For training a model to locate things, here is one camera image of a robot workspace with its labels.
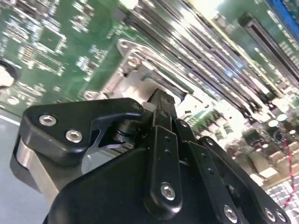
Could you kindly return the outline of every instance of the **circuit board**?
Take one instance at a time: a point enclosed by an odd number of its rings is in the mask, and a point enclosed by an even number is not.
[[[80,101],[85,90],[101,89],[121,59],[117,39],[138,39],[112,19],[118,6],[117,0],[45,0],[45,18],[1,2],[1,58],[20,74],[2,91],[2,107],[21,115],[30,105]]]

